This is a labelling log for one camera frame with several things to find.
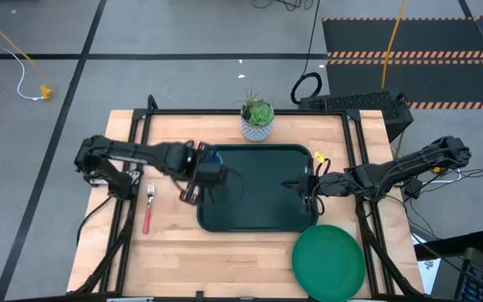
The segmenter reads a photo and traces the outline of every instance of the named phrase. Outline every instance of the green plate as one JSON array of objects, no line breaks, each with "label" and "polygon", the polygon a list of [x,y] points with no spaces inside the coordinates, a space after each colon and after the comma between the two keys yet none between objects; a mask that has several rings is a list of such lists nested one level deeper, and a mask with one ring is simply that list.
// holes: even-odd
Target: green plate
[{"label": "green plate", "polygon": [[356,240],[336,226],[312,226],[293,247],[293,274],[301,288],[318,301],[353,297],[362,286],[365,269]]}]

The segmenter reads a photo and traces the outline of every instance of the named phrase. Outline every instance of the wooden tabletop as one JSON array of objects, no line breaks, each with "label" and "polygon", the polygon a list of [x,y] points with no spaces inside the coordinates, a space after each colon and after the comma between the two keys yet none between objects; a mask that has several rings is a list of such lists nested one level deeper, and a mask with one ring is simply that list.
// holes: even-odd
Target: wooden tabletop
[{"label": "wooden tabletop", "polygon": [[[106,136],[127,141],[131,116],[132,111],[112,111]],[[212,144],[250,143],[240,132],[239,118],[236,115],[156,115],[152,117],[148,144],[189,139]],[[383,163],[392,159],[382,114],[365,111],[361,112],[361,118],[370,162]],[[360,163],[352,122],[351,132],[356,162]],[[305,146],[313,155],[318,151],[330,158],[330,170],[342,171],[348,167],[340,117],[276,116],[273,132],[265,143],[297,143]],[[156,189],[153,217],[150,233],[143,235],[146,187],[151,182],[154,182]],[[393,189],[390,195],[401,199],[399,190]],[[205,296],[209,297],[307,296],[298,286],[290,266],[290,253],[298,233],[207,232],[197,222],[195,207],[179,201],[178,197],[179,192],[169,178],[152,167],[145,168],[124,295],[193,297],[196,291],[203,290]],[[105,198],[106,188],[92,189],[87,213]],[[318,223],[346,230],[361,245],[354,197],[324,198],[324,203],[325,214],[319,218]],[[113,209],[114,202],[96,213],[83,228],[68,290],[78,288],[104,255]],[[403,206],[395,200],[386,199],[380,202],[379,209],[390,257],[413,287],[423,291]],[[384,293],[381,263],[377,255],[373,254],[378,287]],[[114,289],[117,266],[118,259],[113,263],[110,289]],[[356,297],[370,297],[366,278]]]}]

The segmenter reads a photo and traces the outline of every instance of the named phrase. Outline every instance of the yellow clip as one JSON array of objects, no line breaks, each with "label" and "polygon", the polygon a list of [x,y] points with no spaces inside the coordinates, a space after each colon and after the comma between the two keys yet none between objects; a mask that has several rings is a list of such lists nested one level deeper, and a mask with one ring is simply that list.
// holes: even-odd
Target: yellow clip
[{"label": "yellow clip", "polygon": [[42,92],[42,97],[45,100],[49,100],[51,98],[51,94],[54,92],[53,89],[48,88],[46,85],[42,85],[40,87],[40,92]]},{"label": "yellow clip", "polygon": [[318,151],[316,151],[316,153],[314,153],[314,156],[315,158],[320,161],[320,163],[323,163],[325,161],[325,158],[322,156],[322,154],[320,154]]}]

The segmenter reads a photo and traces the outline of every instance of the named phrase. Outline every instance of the white pot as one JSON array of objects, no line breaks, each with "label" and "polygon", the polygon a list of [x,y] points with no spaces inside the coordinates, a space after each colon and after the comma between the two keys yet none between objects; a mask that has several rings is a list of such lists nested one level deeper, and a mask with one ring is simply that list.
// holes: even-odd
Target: white pot
[{"label": "white pot", "polygon": [[251,126],[249,122],[240,115],[241,134],[243,134],[244,138],[252,142],[261,142],[272,133],[273,120],[266,126]]}]

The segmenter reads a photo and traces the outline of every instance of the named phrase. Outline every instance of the dark green tray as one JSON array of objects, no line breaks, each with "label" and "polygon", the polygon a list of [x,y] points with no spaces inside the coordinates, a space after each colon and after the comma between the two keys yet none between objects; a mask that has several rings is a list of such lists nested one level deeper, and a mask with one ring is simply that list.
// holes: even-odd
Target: dark green tray
[{"label": "dark green tray", "polygon": [[294,190],[281,186],[299,174],[312,173],[313,160],[305,147],[248,144],[214,148],[223,163],[241,177],[229,173],[224,187],[203,190],[197,206],[202,228],[209,232],[302,232],[316,224],[313,205],[305,205]]}]

